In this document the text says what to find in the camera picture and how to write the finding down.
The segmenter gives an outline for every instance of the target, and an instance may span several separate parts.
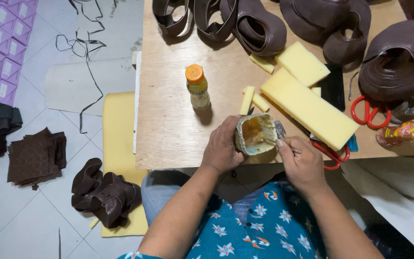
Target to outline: hand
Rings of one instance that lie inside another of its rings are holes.
[[[204,151],[201,167],[214,168],[218,175],[237,167],[247,156],[236,151],[234,147],[234,132],[241,115],[229,116],[221,126],[210,134],[210,140]]]
[[[322,153],[300,137],[288,137],[276,142],[289,181],[306,198],[327,190]],[[294,154],[291,148],[301,151]]]

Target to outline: blue patterned shirt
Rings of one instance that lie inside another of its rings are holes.
[[[201,220],[186,259],[322,259],[325,246],[316,218],[288,182],[269,182],[240,222],[222,200]],[[158,259],[131,252],[118,259]]]

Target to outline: stack of purple boxes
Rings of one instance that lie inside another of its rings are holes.
[[[0,0],[0,103],[12,106],[38,0]]]

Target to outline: person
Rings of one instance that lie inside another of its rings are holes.
[[[147,175],[149,229],[138,251],[119,259],[383,258],[327,185],[321,153],[299,137],[276,142],[285,178],[279,174],[233,204],[212,195],[220,176],[246,159],[233,143],[240,118],[229,116],[210,134],[192,177]]]

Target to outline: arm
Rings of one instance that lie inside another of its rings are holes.
[[[316,216],[329,258],[382,259],[325,181],[322,153],[298,137],[276,144],[287,178],[306,197]],[[294,154],[291,147],[301,154]]]
[[[201,166],[170,198],[146,232],[138,251],[165,259],[186,255],[219,176],[245,160],[233,144],[240,115],[229,116],[210,134]]]

